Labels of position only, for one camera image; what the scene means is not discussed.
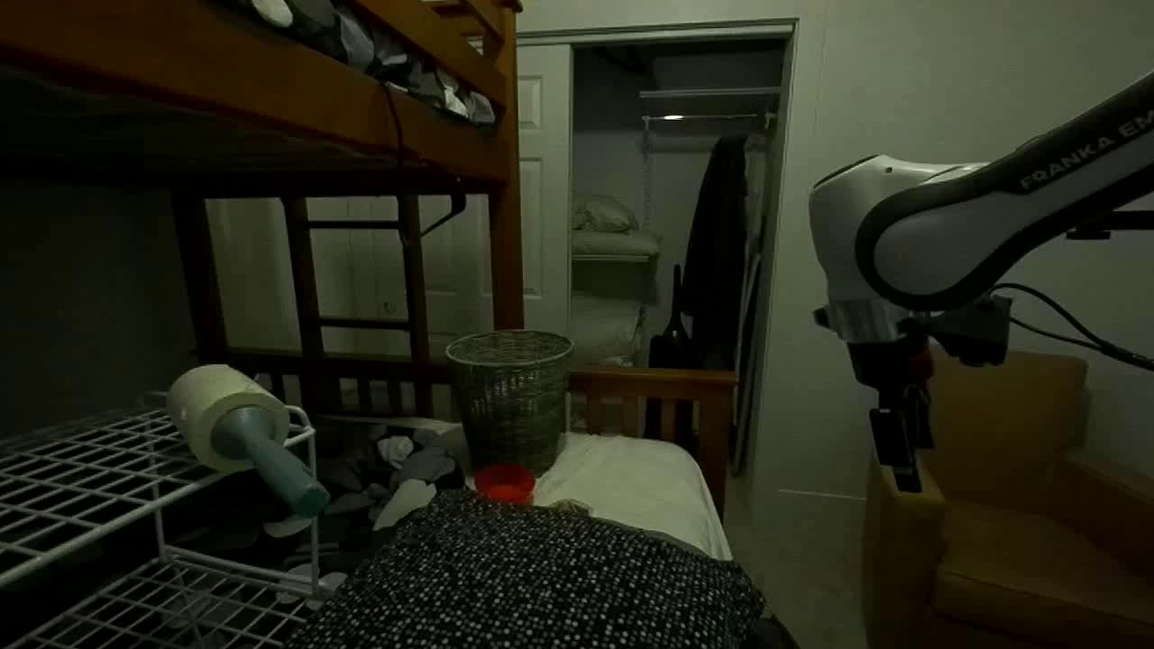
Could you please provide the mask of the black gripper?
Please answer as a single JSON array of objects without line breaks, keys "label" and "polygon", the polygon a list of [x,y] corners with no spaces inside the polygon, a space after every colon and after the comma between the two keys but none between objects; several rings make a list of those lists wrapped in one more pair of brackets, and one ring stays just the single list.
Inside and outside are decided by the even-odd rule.
[{"label": "black gripper", "polygon": [[931,346],[971,369],[1001,363],[1009,351],[1009,304],[986,295],[958,310],[888,310],[869,304],[818,308],[815,325],[848,344],[851,373],[875,393],[869,428],[875,462],[905,495],[923,491],[919,455],[934,449],[931,428]]}]

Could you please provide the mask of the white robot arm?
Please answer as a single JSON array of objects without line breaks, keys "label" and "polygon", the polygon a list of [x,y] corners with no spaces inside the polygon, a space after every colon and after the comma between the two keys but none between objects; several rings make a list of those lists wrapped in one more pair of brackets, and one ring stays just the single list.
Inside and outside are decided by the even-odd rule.
[{"label": "white robot arm", "polygon": [[1154,77],[993,161],[867,154],[809,199],[825,277],[815,321],[840,336],[875,393],[875,462],[905,495],[923,491],[931,344],[965,363],[998,363],[1009,304],[997,285],[1054,239],[1146,231],[1128,203],[1154,187]]}]

